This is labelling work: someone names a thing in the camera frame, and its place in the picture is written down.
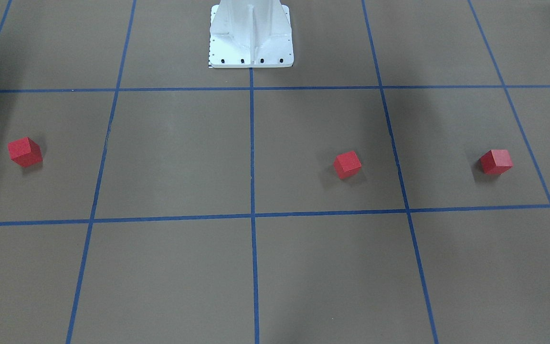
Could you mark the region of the red block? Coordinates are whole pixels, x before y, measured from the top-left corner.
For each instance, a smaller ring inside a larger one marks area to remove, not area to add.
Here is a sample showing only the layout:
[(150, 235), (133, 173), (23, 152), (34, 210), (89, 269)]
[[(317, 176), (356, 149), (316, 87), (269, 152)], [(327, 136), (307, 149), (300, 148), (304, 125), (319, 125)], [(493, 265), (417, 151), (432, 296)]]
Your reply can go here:
[(43, 161), (40, 146), (31, 138), (24, 137), (7, 144), (7, 150), (11, 161), (27, 168)]
[(482, 172), (501, 175), (513, 168), (514, 163), (508, 150), (489, 150), (479, 159)]
[(333, 162), (333, 166), (339, 179), (347, 179), (360, 172), (362, 163), (355, 151), (339, 154)]

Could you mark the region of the brown paper mat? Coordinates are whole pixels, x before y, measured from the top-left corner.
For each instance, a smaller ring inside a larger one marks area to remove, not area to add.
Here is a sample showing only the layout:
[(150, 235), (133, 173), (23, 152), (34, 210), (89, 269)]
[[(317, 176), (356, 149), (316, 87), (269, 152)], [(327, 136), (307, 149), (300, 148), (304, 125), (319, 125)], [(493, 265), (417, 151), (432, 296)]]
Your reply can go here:
[(550, 344), (550, 0), (214, 4), (0, 0), (0, 344)]

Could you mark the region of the white pedestal column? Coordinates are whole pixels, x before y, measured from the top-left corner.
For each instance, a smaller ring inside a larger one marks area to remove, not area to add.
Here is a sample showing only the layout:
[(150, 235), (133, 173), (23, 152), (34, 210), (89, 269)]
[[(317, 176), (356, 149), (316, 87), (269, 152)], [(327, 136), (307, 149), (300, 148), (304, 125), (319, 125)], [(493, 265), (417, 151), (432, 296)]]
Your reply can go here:
[(290, 9), (279, 0), (221, 0), (210, 13), (208, 67), (294, 65)]

